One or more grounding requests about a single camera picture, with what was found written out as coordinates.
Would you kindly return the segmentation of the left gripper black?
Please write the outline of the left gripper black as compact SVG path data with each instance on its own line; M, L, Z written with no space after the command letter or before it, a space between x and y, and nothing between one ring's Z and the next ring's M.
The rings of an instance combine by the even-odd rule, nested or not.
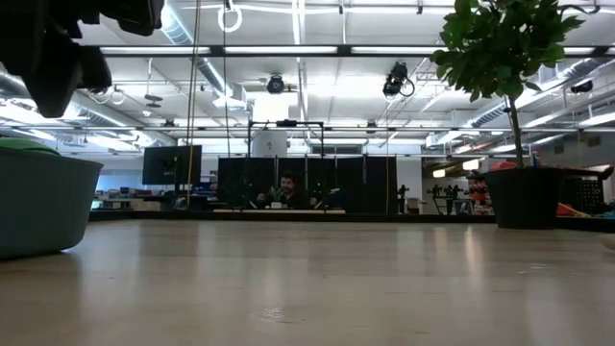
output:
M68 35L46 30L34 40L11 37L1 50L1 63L23 81L39 112L63 116L77 89L104 90L112 78L97 46L82 46Z

